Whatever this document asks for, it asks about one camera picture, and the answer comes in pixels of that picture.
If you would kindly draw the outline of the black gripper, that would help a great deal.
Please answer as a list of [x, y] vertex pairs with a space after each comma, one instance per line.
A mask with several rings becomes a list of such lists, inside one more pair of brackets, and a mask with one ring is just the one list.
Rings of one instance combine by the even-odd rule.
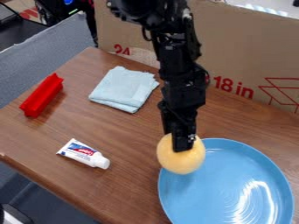
[[197, 108], [205, 104], [205, 89], [209, 84], [206, 70], [192, 64], [184, 72], [161, 73], [162, 99], [158, 109], [162, 131], [172, 133], [172, 150], [188, 151], [196, 140]]

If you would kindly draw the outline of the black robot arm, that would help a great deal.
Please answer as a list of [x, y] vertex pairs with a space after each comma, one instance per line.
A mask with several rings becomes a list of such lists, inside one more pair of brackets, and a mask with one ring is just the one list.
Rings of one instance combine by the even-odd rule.
[[160, 62], [162, 99], [157, 104], [162, 131], [172, 136], [172, 150], [192, 148], [197, 108], [205, 104], [208, 71], [196, 63], [201, 43], [186, 0], [106, 0], [116, 18], [141, 26]]

